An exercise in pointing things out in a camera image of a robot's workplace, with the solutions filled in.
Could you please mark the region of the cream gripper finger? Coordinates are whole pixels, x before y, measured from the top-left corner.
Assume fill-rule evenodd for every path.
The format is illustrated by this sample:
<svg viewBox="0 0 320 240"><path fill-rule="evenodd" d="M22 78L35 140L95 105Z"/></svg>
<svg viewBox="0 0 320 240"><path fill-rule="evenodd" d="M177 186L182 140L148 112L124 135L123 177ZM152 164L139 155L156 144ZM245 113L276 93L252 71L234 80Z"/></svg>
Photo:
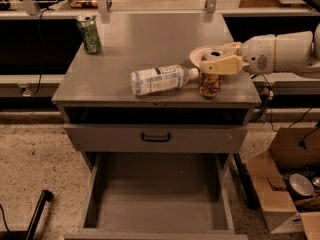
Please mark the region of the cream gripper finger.
<svg viewBox="0 0 320 240"><path fill-rule="evenodd" d="M241 56L229 55L227 57L215 58L200 62L200 70L207 74L234 75L244 67L249 66Z"/></svg>
<svg viewBox="0 0 320 240"><path fill-rule="evenodd" d="M232 54L232 55L241 56L242 46L243 44L241 42L227 43L222 46L222 51L224 55Z"/></svg>

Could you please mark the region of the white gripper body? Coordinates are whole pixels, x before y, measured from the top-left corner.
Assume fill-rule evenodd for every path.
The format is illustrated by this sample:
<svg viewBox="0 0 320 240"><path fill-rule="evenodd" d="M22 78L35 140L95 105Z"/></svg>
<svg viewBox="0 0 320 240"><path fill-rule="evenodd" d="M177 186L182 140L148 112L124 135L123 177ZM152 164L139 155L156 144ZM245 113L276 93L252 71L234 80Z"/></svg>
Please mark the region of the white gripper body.
<svg viewBox="0 0 320 240"><path fill-rule="evenodd" d="M249 74L270 74L274 71L275 36L272 34L250 38L242 44L243 69Z"/></svg>

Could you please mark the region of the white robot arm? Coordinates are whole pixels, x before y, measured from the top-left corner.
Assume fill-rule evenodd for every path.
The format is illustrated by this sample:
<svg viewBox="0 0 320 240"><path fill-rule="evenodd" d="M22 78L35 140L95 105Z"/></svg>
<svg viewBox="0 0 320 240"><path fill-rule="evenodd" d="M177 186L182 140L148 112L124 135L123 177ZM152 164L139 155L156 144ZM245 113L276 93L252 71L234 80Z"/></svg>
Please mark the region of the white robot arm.
<svg viewBox="0 0 320 240"><path fill-rule="evenodd" d="M254 75L292 72L319 76L319 29L289 34L254 36L206 49L199 61L204 73L233 75L241 70Z"/></svg>

